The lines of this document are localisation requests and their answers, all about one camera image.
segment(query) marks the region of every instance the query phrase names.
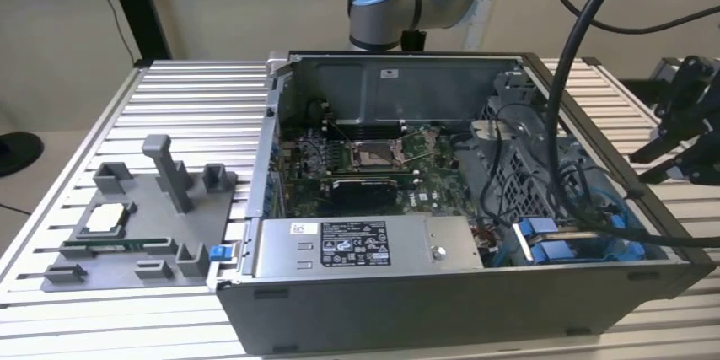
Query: metal frame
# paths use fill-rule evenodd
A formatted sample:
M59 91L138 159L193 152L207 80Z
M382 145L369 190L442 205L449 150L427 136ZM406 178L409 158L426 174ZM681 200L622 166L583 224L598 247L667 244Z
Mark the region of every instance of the metal frame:
M543 60L545 66L554 69L557 61ZM125 82L114 96L101 119L93 126L87 138L73 156L70 163L61 172L53 188L47 192L38 210L21 230L13 242L13 250L3 256L0 263L6 270L7 265L19 271L42 268L46 253L31 253L31 249L50 248L59 243L59 234L66 224L75 220L75 213L89 198L91 189L86 188L87 179L82 175L79 163L93 159L95 151L105 159L130 159L118 155L121 148L131 140L119 140L117 135L151 131L158 127L173 127L185 131L185 140L194 142L199 148L205 142L205 151L213 153L221 146L219 142L230 141L238 130L230 131L230 123L239 113L226 107L209 114L186 110L194 106L205 107L213 102L210 97L195 95L227 93L226 87L199 88L201 83L227 85L221 75L243 75L237 84L262 83L262 62L171 62L165 71L150 70L154 76L167 76L179 73L185 90L161 89L167 95L166 102L146 103L142 114L122 115L126 92L131 92L133 76L147 74L139 70ZM166 83L151 83L166 86ZM622 85L607 75L602 67L589 66L581 60L574 61L566 84L567 94L573 97L579 108L590 116L594 125L611 142L619 154L633 152L646 142L650 129L655 122L651 113L631 96ZM190 96L181 101L171 101L181 95ZM154 112L147 109L154 105ZM178 113L175 107L185 108ZM106 142L103 134L111 134ZM642 171L646 165L631 164L634 171ZM651 191L663 202L670 213L693 236L717 236L720 230L720 188L690 185L671 181L650 186ZM247 189L238 185L234 203L234 215L243 215L242 202ZM226 241L241 239L243 223L231 222L227 229ZM720 250L706 250L710 259L720 262ZM507 358L523 359L578 359L610 360L615 358L717 358L720 357L720 271L697 282L679 297L673 300L659 300L642 304L634 312L599 336L578 336L553 340L510 341L461 347L437 347L393 352L342 353L319 358L342 360L359 359L458 359L458 358ZM219 302L206 287L191 289L146 288L134 290L113 290L103 295L73 295L70 302L57 302L31 289L31 278L15 280L15 287L23 286L23 291L13 294L0 292L0 353L5 356L34 355L37 358L71 359L98 357L137 357L137 358L209 358L245 357L239 342L237 342L231 326L226 322Z

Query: sticker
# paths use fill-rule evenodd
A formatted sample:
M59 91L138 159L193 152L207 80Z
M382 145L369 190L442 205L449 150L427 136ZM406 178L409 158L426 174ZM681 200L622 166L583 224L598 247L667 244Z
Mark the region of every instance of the sticker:
M387 242L385 221L321 223L319 263L323 267L389 266Z
M315 235L317 223L290 223L290 235Z
M397 69L382 69L379 71L381 79L397 79L398 75L399 75L399 71Z

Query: motherboard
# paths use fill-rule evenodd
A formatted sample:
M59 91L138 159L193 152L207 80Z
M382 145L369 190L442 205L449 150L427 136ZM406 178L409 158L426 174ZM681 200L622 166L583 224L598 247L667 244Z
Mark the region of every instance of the motherboard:
M473 223L451 144L466 135L431 125L307 129L281 147L286 217L422 212Z

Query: black stand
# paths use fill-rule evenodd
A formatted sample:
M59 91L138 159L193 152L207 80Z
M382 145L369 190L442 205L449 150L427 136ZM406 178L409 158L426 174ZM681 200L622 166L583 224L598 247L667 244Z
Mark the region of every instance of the black stand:
M419 30L402 31L402 36L399 37L399 49L405 52L425 51L425 37L426 36L427 36L426 31L419 31Z
M26 168L42 154L42 149L42 141L29 132L0 135L0 177Z

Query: floor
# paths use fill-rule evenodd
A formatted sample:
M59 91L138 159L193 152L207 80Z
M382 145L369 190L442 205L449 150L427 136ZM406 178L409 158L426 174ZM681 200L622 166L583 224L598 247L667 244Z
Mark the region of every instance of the floor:
M37 161L15 174L0 178L0 202L27 212L53 184L86 131L34 132L45 143ZM26 215L0 208L0 254L25 224Z

